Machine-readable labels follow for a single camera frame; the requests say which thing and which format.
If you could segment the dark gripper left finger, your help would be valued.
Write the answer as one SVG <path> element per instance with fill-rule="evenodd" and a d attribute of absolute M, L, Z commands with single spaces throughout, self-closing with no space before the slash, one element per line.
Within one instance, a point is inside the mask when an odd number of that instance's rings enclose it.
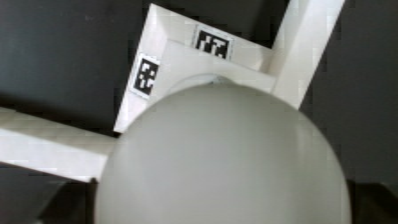
<path fill-rule="evenodd" d="M 0 187 L 0 224 L 95 224 L 98 182 Z"/>

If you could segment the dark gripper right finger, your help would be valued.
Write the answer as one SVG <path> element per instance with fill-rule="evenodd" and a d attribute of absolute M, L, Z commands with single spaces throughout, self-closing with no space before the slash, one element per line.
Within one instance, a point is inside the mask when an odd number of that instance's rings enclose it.
<path fill-rule="evenodd" d="M 352 224 L 398 224 L 398 194 L 383 183 L 349 181 Z"/>

